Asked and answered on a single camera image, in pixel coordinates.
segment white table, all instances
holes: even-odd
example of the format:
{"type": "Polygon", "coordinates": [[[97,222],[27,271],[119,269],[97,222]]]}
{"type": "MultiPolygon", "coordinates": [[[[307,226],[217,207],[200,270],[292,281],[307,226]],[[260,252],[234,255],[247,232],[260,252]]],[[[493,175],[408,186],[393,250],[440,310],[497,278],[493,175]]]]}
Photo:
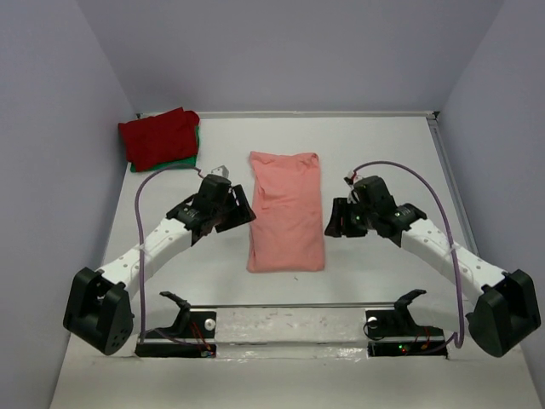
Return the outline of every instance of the white table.
{"type": "MultiPolygon", "coordinates": [[[[201,123],[198,165],[224,164],[233,183],[251,199],[251,150],[293,154],[316,152],[322,167],[324,224],[331,200],[346,196],[342,178],[363,162],[387,159],[407,164],[437,190],[455,239],[466,244],[445,173],[424,117],[421,118],[209,118],[201,123]]],[[[413,176],[378,166],[398,203],[410,202],[440,225],[429,193],[413,176]]],[[[106,251],[106,262],[137,240],[133,202],[144,175],[127,172],[106,251]]],[[[173,170],[146,187],[144,226],[198,189],[190,170],[173,170]]],[[[158,293],[170,290],[192,304],[295,304],[392,302],[415,288],[454,304],[454,287],[388,240],[326,239],[327,268],[321,273],[250,274],[248,228],[202,240],[168,263],[146,286],[150,326],[167,325],[176,311],[158,293]],[[172,316],[159,310],[172,308],[172,316]]],[[[133,302],[137,314],[139,303],[133,302]]],[[[359,355],[293,359],[177,360],[104,357],[72,337],[52,408],[96,407],[540,407],[519,348],[491,358],[470,340],[462,350],[439,357],[366,359],[359,355]]]]}

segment folded red cloth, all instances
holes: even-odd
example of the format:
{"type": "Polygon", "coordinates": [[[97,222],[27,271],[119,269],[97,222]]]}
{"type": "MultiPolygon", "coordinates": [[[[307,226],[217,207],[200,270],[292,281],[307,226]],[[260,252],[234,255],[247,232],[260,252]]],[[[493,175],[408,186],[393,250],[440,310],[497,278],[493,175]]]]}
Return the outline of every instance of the folded red cloth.
{"type": "Polygon", "coordinates": [[[127,160],[141,172],[156,164],[195,156],[195,127],[199,121],[195,112],[177,108],[156,117],[119,124],[127,160]]]}

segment black clamp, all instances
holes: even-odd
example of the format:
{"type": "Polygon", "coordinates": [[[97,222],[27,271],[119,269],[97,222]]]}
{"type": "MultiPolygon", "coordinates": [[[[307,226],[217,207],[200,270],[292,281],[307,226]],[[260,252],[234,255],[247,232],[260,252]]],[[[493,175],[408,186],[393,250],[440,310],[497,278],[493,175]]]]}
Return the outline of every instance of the black clamp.
{"type": "Polygon", "coordinates": [[[420,328],[416,322],[412,319],[409,312],[409,305],[419,296],[426,294],[426,290],[413,290],[409,291],[404,296],[398,298],[393,304],[393,309],[398,313],[399,325],[403,326],[409,333],[420,328]]]}
{"type": "Polygon", "coordinates": [[[180,312],[176,315],[174,323],[171,326],[168,328],[159,328],[166,336],[176,338],[184,332],[189,324],[189,319],[191,319],[191,304],[170,291],[161,291],[159,294],[174,301],[180,308],[180,312]]]}

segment red wire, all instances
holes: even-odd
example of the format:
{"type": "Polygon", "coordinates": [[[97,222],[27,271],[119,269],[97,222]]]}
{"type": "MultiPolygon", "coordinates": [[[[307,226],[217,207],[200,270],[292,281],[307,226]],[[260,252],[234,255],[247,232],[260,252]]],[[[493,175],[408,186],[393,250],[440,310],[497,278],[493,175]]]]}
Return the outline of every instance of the red wire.
{"type": "Polygon", "coordinates": [[[173,343],[177,343],[179,345],[185,345],[185,346],[192,346],[193,344],[192,343],[185,343],[183,341],[179,341],[178,339],[174,338],[174,337],[171,337],[167,334],[165,334],[164,332],[162,332],[161,330],[159,330],[158,328],[155,328],[154,330],[150,330],[148,332],[152,332],[152,331],[155,331],[157,334],[159,334],[161,337],[163,337],[164,339],[168,339],[169,341],[173,342],[173,343]]]}
{"type": "Polygon", "coordinates": [[[191,328],[191,332],[192,332],[193,336],[195,337],[195,341],[197,341],[197,348],[198,348],[199,352],[202,352],[201,344],[198,342],[197,334],[195,333],[195,330],[193,328],[191,328]]]}
{"type": "Polygon", "coordinates": [[[194,327],[195,330],[197,331],[198,335],[201,337],[201,340],[203,341],[204,346],[210,351],[211,348],[210,348],[210,346],[206,343],[206,341],[204,341],[204,337],[203,337],[203,334],[201,333],[201,330],[198,329],[198,326],[197,326],[197,324],[195,324],[195,321],[193,321],[192,323],[193,323],[193,327],[194,327]]]}
{"type": "Polygon", "coordinates": [[[419,338],[419,337],[420,337],[420,334],[416,334],[415,340],[414,340],[412,343],[409,344],[409,347],[403,348],[404,351],[403,351],[403,349],[402,349],[402,352],[405,352],[405,354],[409,354],[410,346],[411,346],[411,345],[414,345],[414,344],[418,341],[418,338],[419,338]]]}
{"type": "Polygon", "coordinates": [[[429,333],[429,331],[427,330],[427,327],[426,327],[426,326],[424,327],[424,331],[426,332],[426,335],[427,335],[426,348],[425,348],[425,349],[427,349],[427,347],[429,347],[430,333],[429,333]]]}

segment pink towel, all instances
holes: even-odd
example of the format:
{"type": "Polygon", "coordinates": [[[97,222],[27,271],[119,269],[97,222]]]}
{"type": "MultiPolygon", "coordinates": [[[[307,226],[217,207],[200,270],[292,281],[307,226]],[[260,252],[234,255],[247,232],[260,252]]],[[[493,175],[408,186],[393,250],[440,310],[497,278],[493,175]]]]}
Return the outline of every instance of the pink towel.
{"type": "Polygon", "coordinates": [[[252,152],[255,172],[248,271],[324,269],[320,167],[316,153],[252,152]]]}

